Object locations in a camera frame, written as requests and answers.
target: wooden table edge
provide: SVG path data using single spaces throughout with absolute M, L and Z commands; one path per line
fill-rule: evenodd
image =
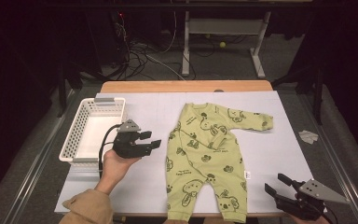
M 273 89 L 266 80 L 109 81 L 101 87 L 101 93 L 212 91 L 273 91 Z

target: baby romper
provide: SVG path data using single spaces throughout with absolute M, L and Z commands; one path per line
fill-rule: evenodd
M 244 223 L 247 213 L 244 165 L 237 138 L 229 130 L 271 128 L 272 117 L 266 114 L 215 104 L 185 104 L 168 140 L 168 219 L 188 221 L 197 194 L 208 182 L 224 220 Z

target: person's arm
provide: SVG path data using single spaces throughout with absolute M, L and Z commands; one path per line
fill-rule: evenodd
M 122 180 L 131 165 L 141 158 L 123 159 L 114 150 L 103 156 L 103 176 L 94 189 L 88 189 L 63 203 L 70 210 L 61 220 L 69 223 L 112 223 L 113 208 L 109 194 Z
M 329 224 L 329 222 L 324 217 L 319 217 L 315 221 L 306 221 L 298 217 L 294 217 L 290 214 L 289 216 L 295 221 L 296 224 Z

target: white tabletop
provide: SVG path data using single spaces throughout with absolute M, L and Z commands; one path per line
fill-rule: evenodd
M 166 216 L 167 141 L 185 103 L 214 103 L 245 111 L 266 113 L 274 117 L 272 130 L 264 132 L 232 130 L 238 138 L 246 172 L 250 173 L 250 178 L 247 180 L 250 216 L 282 213 L 276 208 L 273 198 L 264 191 L 265 183 L 275 188 L 281 195 L 294 198 L 296 192 L 277 179 L 278 173 L 295 180 L 307 181 L 312 178 L 310 168 L 276 91 L 107 93 L 107 95 L 124 97 L 127 119 L 133 119 L 143 132 L 153 132 L 150 139 L 143 141 L 162 140 L 160 148 L 154 149 L 150 156 L 136 162 L 111 193 L 110 198 L 117 215 Z M 95 187 L 99 175 L 96 168 L 92 169 L 92 167 L 71 167 L 57 201 L 56 213 L 68 212 L 62 206 L 64 200 Z M 220 216 L 210 185 L 205 184 L 201 189 L 193 216 Z

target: small white object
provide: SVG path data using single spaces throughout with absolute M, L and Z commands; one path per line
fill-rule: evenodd
M 318 141 L 318 138 L 319 138 L 319 135 L 316 134 L 316 133 L 311 133 L 311 132 L 308 132 L 308 131 L 302 131 L 302 132 L 299 132 L 300 134 L 300 137 L 301 139 L 306 142 L 306 143 L 309 143 L 309 144 L 313 144 L 313 142 L 316 142 Z
M 245 171 L 245 179 L 251 179 L 251 172 Z

